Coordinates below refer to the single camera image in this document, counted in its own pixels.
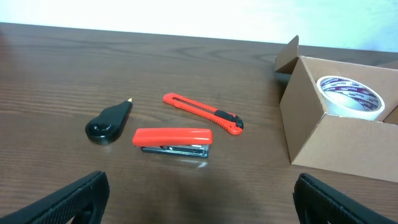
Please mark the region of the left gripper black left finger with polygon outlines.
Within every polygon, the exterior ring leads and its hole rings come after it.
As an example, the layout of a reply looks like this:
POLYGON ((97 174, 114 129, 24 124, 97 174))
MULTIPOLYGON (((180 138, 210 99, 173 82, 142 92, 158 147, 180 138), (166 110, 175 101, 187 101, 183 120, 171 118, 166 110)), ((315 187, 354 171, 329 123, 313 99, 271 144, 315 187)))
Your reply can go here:
POLYGON ((13 224, 101 223, 109 199, 106 173, 95 171, 54 193, 1 218, 13 224))

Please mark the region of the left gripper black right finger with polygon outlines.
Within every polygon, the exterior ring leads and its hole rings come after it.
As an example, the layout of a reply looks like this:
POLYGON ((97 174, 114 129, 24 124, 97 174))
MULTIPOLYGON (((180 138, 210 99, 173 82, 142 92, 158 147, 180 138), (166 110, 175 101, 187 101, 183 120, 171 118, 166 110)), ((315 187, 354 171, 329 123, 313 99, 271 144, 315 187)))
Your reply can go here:
POLYGON ((293 200, 300 224, 397 224, 307 173, 299 175, 293 200))

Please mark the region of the black correction tape dispenser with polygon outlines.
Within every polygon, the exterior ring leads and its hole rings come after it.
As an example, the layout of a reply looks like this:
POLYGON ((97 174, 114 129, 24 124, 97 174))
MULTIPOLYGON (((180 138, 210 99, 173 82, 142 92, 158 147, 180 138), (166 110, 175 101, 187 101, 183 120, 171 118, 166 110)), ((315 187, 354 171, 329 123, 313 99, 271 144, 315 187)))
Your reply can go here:
POLYGON ((132 98, 105 108, 85 126, 88 139, 98 145, 115 142, 123 132, 133 106, 132 98))

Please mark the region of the white tape roll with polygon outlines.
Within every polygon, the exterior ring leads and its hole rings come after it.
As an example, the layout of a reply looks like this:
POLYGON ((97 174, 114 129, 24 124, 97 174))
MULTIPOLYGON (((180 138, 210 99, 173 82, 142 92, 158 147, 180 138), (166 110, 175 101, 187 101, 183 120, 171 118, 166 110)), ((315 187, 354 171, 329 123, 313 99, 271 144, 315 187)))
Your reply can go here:
POLYGON ((375 91, 349 78, 324 76, 317 80, 317 88, 333 116, 374 121, 385 109, 375 91))

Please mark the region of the brown cardboard box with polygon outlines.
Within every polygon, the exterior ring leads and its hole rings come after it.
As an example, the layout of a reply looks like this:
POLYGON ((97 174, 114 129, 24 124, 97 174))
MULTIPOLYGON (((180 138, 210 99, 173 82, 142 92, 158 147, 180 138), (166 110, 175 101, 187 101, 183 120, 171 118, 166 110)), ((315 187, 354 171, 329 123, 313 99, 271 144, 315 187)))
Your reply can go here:
POLYGON ((294 37, 276 56, 275 71, 290 77, 280 112, 292 164, 397 181, 396 62, 369 66, 306 57, 294 37), (368 86, 384 100, 384 111, 374 121, 328 114, 317 88, 324 76, 368 86))

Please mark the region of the red utility knife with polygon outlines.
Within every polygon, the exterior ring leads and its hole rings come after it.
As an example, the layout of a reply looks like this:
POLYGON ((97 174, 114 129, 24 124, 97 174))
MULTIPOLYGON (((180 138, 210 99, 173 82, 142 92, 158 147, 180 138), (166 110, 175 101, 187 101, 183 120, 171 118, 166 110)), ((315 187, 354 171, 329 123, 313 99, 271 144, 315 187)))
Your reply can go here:
POLYGON ((163 96, 163 102, 210 120, 232 135, 240 135, 243 133, 244 123, 236 114, 219 110, 176 93, 165 94, 163 96))

